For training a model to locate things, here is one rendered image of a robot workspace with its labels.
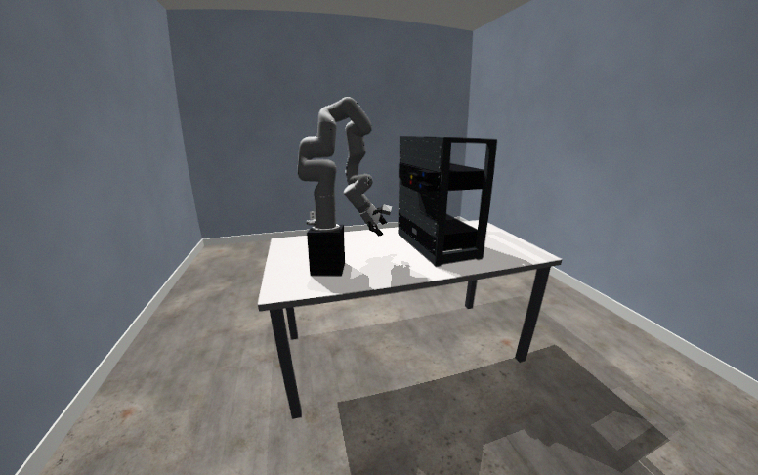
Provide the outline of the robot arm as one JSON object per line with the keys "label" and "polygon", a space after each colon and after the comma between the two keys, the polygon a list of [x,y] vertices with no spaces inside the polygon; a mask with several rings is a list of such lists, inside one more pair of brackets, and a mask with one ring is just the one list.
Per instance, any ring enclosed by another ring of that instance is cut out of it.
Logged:
{"label": "robot arm", "polygon": [[336,122],[348,117],[352,120],[346,125],[349,150],[346,175],[349,186],[345,188],[344,195],[358,212],[363,212],[370,206],[370,201],[363,193],[372,186],[373,180],[368,174],[359,175],[358,166],[366,154],[364,135],[371,132],[372,126],[358,103],[353,98],[346,97],[320,110],[317,136],[304,138],[299,148],[299,178],[302,181],[318,182],[314,191],[316,218],[307,221],[307,225],[314,225],[313,230],[316,232],[332,232],[339,230],[340,226],[336,224],[335,210],[336,165],[331,160],[312,159],[333,155]]}

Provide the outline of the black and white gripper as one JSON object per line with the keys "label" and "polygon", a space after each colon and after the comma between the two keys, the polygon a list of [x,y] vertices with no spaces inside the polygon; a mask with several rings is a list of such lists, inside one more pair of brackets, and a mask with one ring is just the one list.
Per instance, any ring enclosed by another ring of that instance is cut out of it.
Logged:
{"label": "black and white gripper", "polygon": [[[369,227],[369,231],[375,232],[376,235],[378,237],[380,237],[380,236],[383,235],[383,233],[381,232],[380,229],[378,229],[377,224],[378,224],[378,222],[380,222],[383,225],[383,224],[386,224],[387,221],[383,218],[383,215],[381,214],[381,212],[379,212],[379,213],[377,213],[375,215],[372,215],[373,211],[376,210],[376,209],[378,209],[378,208],[376,208],[370,202],[370,206],[366,210],[364,210],[363,212],[360,212],[359,214],[360,214],[361,218],[363,219],[363,221],[365,222],[365,224]],[[376,227],[376,229],[374,229],[374,227]]]}

